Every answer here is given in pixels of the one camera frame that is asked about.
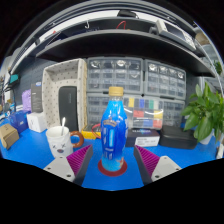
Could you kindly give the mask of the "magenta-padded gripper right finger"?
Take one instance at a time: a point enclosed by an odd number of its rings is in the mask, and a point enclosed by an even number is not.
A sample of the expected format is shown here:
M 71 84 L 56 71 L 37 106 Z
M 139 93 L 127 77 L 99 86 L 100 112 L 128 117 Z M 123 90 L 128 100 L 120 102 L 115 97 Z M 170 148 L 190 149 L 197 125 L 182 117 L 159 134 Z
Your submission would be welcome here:
M 134 157 L 144 185 L 181 170 L 181 167 L 168 156 L 159 157 L 138 145 L 134 146 Z

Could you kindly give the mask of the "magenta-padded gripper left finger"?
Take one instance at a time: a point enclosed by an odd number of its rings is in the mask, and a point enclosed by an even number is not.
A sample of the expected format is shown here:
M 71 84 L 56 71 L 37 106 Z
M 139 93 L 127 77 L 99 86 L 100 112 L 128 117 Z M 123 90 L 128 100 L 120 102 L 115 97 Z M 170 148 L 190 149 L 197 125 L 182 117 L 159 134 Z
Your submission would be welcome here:
M 92 155 L 93 147 L 88 145 L 67 157 L 55 158 L 44 170 L 81 186 Z

